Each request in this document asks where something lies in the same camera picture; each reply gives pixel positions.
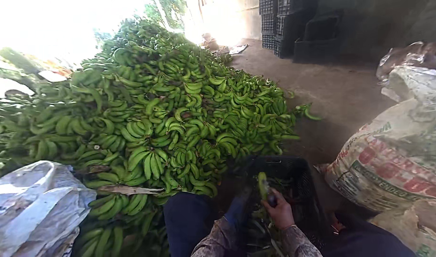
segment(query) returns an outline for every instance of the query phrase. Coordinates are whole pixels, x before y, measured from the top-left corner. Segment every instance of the plastic bag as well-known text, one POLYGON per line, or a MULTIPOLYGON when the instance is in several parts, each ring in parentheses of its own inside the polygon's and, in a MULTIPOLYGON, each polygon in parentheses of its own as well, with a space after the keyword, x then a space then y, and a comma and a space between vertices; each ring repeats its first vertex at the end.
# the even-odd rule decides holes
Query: plastic bag
POLYGON ((376 76, 384 87, 381 94, 388 96, 396 102, 407 100, 413 95, 408 95, 406 86, 388 83, 392 70, 398 66, 424 67, 436 70, 436 42, 415 42, 405 48, 392 48, 380 61, 376 76))
POLYGON ((415 98, 382 112, 348 139, 332 164, 319 167, 333 189, 378 212, 436 198, 436 71, 400 66, 392 72, 415 98))
POLYGON ((69 256, 96 192, 70 166, 38 161, 0 178, 0 256, 69 256))
POLYGON ((370 222, 391 232, 416 256, 436 257, 436 201, 419 200, 408 209, 378 214, 370 222))

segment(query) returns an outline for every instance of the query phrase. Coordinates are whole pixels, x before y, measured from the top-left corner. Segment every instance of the camouflage sleeve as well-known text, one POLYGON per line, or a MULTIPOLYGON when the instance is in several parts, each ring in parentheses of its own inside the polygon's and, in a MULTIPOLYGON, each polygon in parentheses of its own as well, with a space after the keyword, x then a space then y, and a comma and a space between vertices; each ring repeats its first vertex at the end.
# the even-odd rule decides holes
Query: camouflage sleeve
POLYGON ((226 218, 215 221, 208 236, 196 245, 191 257, 222 257, 227 250, 235 249, 237 234, 226 218))
POLYGON ((296 225, 288 227, 281 234, 283 248, 289 257, 322 257, 319 250, 296 225))

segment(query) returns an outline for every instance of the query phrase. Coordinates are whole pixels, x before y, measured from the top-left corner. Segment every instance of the dark pants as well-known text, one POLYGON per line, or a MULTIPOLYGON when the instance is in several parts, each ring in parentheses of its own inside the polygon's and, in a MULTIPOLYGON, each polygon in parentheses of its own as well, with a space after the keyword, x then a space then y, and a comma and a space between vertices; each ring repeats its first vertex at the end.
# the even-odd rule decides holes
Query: dark pants
POLYGON ((321 250, 323 257, 415 257, 400 240, 362 219, 335 213, 346 228, 321 250))
POLYGON ((210 197, 180 192, 164 205, 164 220, 172 257, 190 257, 194 247, 213 227, 210 197))

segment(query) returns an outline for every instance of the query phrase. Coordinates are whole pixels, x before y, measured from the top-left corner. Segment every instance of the concrete floor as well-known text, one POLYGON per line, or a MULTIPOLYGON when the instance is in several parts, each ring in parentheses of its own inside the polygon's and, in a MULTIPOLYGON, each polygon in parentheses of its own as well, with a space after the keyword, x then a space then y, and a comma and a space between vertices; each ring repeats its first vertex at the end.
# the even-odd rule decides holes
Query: concrete floor
MULTIPOLYGON (((302 156, 311 165, 331 163, 350 136, 395 104, 380 93, 375 77, 377 63, 295 64, 291 59, 278 58, 273 50, 263 49, 261 41, 244 39, 243 43, 249 46, 233 56, 233 67, 263 75, 284 90, 294 91, 296 97, 287 99, 289 108, 312 102, 311 113, 323 118, 299 119, 295 131, 301 139, 284 143, 284 155, 302 156)), ((331 190, 319 173, 312 171, 312 175, 326 212, 362 211, 331 190)))

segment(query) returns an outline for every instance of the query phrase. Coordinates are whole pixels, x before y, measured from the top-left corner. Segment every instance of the knee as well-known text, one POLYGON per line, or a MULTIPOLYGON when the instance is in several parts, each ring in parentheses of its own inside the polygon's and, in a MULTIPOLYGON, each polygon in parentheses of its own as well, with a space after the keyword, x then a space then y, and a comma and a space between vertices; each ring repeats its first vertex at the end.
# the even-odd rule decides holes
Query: knee
POLYGON ((164 205, 164 215, 178 215, 179 211, 186 213, 189 211, 208 209, 208 202, 204 195, 197 195, 187 192, 178 192, 170 197, 164 205))

